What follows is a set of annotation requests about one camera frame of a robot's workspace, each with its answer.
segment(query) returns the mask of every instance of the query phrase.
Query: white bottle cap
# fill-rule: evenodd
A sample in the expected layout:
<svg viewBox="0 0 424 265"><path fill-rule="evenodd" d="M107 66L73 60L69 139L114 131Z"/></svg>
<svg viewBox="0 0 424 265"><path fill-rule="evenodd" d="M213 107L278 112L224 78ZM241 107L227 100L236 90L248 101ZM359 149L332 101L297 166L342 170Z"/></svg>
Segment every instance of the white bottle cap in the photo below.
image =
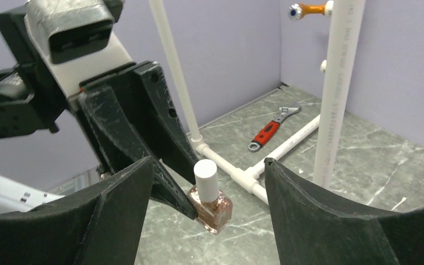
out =
<svg viewBox="0 0 424 265"><path fill-rule="evenodd" d="M217 164L209 159L199 160L194 165L194 175L199 199L211 203L219 197L219 178Z"/></svg>

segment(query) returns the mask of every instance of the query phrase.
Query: lavender wall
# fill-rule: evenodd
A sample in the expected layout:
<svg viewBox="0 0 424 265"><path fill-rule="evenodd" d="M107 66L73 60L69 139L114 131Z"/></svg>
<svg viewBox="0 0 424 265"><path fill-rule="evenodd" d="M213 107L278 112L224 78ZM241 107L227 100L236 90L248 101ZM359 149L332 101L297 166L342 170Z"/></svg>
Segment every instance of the lavender wall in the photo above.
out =
<svg viewBox="0 0 424 265"><path fill-rule="evenodd" d="M0 0L0 12L22 3ZM278 0L178 0L165 1L165 5L200 124L280 84ZM179 109L148 1L126 1L115 32L135 61L163 64ZM0 36L0 69L13 64ZM64 114L58 123L61 131L56 135L39 132L0 140L0 174L48 189L96 166L74 119Z"/></svg>
<svg viewBox="0 0 424 265"><path fill-rule="evenodd" d="M281 78L320 97L330 20L292 22L292 3L280 1ZM366 1L347 110L424 146L424 1Z"/></svg>

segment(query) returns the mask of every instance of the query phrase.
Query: gray marble surface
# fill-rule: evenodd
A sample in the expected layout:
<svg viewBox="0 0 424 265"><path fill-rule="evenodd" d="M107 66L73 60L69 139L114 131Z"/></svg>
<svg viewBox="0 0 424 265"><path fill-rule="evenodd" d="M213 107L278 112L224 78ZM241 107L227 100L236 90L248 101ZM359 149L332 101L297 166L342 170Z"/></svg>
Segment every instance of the gray marble surface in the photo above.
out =
<svg viewBox="0 0 424 265"><path fill-rule="evenodd" d="M302 111L286 120L257 153L249 141L278 114L300 102ZM237 167L254 165L320 112L321 103L299 89L282 87L202 129L205 141ZM282 163L312 179L317 131L284 156ZM268 206L234 183L223 171L221 189L233 200L229 226L209 234L197 222L150 201L136 264L279 264ZM178 176L178 183L190 186ZM332 191L386 210L424 206L424 148L347 113L332 181Z"/></svg>

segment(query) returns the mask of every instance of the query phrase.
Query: pink nail polish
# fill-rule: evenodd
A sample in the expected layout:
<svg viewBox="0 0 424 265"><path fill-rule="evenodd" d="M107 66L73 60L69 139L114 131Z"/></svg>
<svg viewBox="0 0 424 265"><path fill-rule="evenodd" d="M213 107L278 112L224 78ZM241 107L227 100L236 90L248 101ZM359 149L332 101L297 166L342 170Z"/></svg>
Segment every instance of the pink nail polish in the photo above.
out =
<svg viewBox="0 0 424 265"><path fill-rule="evenodd" d="M217 165L209 159L194 166L196 185L188 198L198 211L198 221L212 234L218 234L230 221L233 202L220 189Z"/></svg>

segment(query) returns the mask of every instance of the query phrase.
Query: orange valve handle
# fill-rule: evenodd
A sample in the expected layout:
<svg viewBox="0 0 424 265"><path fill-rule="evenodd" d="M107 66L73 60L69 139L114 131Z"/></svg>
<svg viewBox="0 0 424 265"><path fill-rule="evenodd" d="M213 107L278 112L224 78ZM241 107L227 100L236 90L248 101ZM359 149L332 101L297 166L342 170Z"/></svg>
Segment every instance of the orange valve handle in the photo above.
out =
<svg viewBox="0 0 424 265"><path fill-rule="evenodd" d="M292 4L288 10L291 20L299 20L308 14L326 14L327 4Z"/></svg>

